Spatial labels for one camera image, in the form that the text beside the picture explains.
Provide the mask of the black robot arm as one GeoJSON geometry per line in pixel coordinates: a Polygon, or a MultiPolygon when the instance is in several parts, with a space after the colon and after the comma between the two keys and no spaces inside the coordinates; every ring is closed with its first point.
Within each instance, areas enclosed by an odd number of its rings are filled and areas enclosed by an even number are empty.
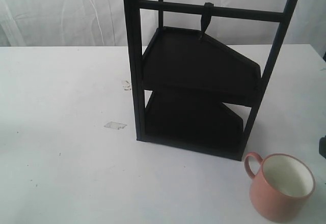
{"type": "Polygon", "coordinates": [[[319,140],[319,154],[326,158],[326,137],[319,140]]]}

